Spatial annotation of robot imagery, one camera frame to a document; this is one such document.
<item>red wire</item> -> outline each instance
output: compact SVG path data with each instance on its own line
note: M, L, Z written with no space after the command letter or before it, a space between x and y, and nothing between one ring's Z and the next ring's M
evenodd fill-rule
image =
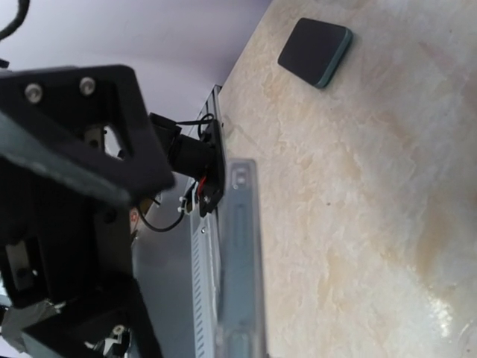
M197 195L198 196L200 196L200 194L202 193L203 185L205 184L206 179L207 179L207 176L204 175L202 177L202 179L200 179L200 181L199 181L199 186L197 187Z

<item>transparent plastic case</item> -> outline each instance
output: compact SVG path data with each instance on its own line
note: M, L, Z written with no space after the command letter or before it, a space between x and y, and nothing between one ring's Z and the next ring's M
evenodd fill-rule
M230 160L221 240L216 358L267 356L259 188L253 160Z

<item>white wall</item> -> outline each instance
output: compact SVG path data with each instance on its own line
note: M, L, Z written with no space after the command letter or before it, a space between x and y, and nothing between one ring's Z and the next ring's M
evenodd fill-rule
M146 105L196 117L222 84L270 0L34 0L25 24L0 43L11 69L125 63ZM0 26L16 12L0 1Z

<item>tabletop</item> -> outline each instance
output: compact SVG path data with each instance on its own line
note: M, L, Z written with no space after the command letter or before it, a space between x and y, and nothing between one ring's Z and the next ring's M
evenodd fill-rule
M319 90L301 17L354 44ZM274 0L219 96L258 163L273 357L477 357L477 2Z

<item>marble table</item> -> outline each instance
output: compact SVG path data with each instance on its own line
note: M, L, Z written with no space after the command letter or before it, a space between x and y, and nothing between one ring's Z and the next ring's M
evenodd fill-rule
M300 17L354 46L277 65ZM220 94L259 167L276 358L477 357L477 2L274 0Z

